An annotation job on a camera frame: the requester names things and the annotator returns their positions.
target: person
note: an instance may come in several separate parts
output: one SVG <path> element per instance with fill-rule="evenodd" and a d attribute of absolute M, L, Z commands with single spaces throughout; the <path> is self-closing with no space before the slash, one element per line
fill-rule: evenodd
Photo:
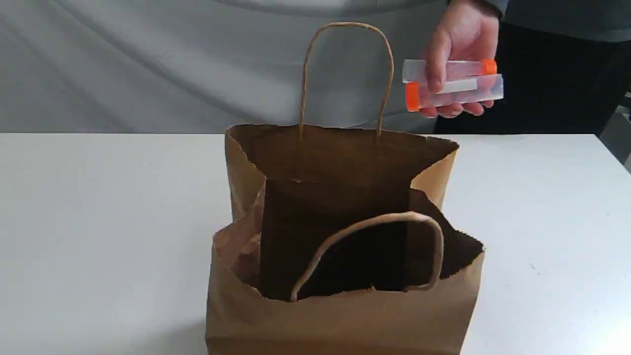
<path fill-rule="evenodd" d="M 600 134 L 631 83 L 631 1 L 571 3 L 452 0 L 426 51 L 430 89 L 449 59 L 495 57 L 504 99 L 422 110 L 441 116 L 435 133 Z"/>

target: table surface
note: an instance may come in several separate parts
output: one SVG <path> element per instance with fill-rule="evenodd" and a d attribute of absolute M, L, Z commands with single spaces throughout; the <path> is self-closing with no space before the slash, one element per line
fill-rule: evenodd
<path fill-rule="evenodd" d="M 631 337 L 631 175 L 587 135 L 450 136 L 444 212 L 487 248 L 463 355 Z M 0 135 L 0 353 L 202 355 L 221 135 Z"/>

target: dark pants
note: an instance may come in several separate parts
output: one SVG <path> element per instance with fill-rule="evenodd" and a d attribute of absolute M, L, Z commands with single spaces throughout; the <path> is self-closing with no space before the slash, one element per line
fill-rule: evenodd
<path fill-rule="evenodd" d="M 631 83 L 631 41 L 575 39 L 504 24 L 504 99 L 481 117 L 439 118 L 438 134 L 600 134 Z"/>

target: person's right hand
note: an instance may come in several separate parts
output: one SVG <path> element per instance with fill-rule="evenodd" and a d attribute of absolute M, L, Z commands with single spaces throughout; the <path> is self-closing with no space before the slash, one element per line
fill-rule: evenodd
<path fill-rule="evenodd" d="M 493 59 L 497 50 L 499 18 L 495 9 L 483 0 L 452 0 L 436 27 L 425 53 L 430 91 L 439 92 L 447 77 L 447 60 L 479 61 Z M 484 102 L 491 107 L 492 101 Z M 451 104 L 421 109 L 427 118 L 456 117 L 463 111 L 479 116 L 484 108 L 477 102 Z"/>

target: paper bag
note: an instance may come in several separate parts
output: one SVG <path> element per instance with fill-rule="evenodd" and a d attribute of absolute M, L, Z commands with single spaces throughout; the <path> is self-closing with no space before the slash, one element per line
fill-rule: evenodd
<path fill-rule="evenodd" d="M 301 270 L 290 301 L 265 298 L 256 287 L 258 270 L 251 250 L 256 248 L 264 211 L 255 203 L 214 236 L 206 325 L 209 354 L 459 354 L 480 286 L 483 246 L 456 231 L 421 191 L 413 192 L 410 203 L 421 213 L 373 217 L 326 238 Z M 394 237 L 380 228 L 391 224 L 408 229 L 407 234 L 405 228 L 400 231 L 407 235 L 400 290 L 367 287 L 331 296 L 301 296 L 314 277 L 323 276 L 318 275 L 321 267 L 339 264 L 328 255 L 335 248 L 333 258 L 343 258 L 367 239 L 378 240 L 384 248 L 370 254 L 379 260 L 380 250 L 387 251 Z M 346 265 L 355 267 L 358 275 L 362 266 Z"/>
<path fill-rule="evenodd" d="M 377 32 L 390 59 L 389 84 L 377 129 L 322 128 L 304 124 L 309 54 L 319 34 L 330 27 L 361 27 Z M 304 62 L 299 124 L 244 124 L 226 131 L 226 162 L 233 220 L 251 208 L 265 181 L 304 181 L 338 186 L 396 186 L 426 192 L 439 208 L 458 144 L 440 138 L 381 129 L 392 87 L 394 61 L 385 35 L 363 23 L 331 23 L 314 35 Z"/>

